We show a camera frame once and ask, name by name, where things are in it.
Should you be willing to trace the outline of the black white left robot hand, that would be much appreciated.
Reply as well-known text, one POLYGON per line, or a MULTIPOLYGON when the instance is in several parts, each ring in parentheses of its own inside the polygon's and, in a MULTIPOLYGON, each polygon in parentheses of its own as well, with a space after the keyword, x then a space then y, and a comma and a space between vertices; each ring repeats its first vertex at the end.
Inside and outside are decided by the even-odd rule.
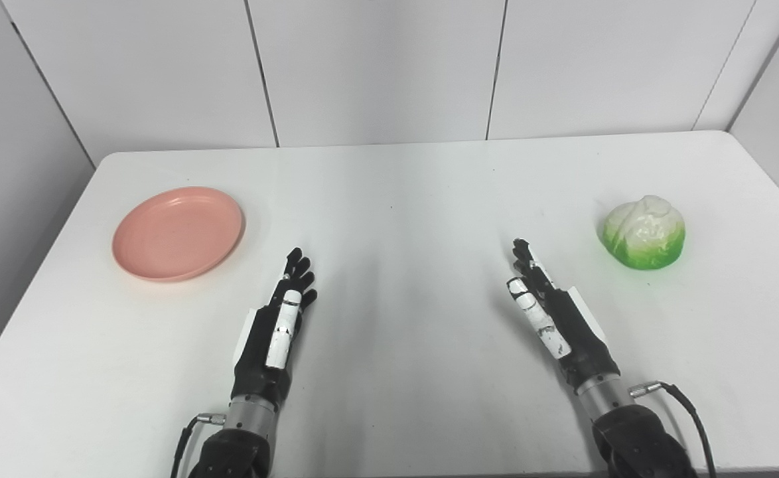
POLYGON ((258 396, 279 410, 292 383, 291 356, 303 315, 317 298, 310 258, 301 248, 287 254, 283 275, 268 304, 256 311, 234 367, 231 397, 258 396))

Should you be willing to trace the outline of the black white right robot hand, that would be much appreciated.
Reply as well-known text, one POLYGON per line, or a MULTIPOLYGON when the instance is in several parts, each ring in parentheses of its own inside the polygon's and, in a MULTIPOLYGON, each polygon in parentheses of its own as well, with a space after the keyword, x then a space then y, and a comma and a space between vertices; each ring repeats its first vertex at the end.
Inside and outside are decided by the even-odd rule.
POLYGON ((514 239, 513 255, 518 276, 507 281, 508 293, 574 393, 619 377, 605 335, 577 288, 557 287, 525 239, 514 239))

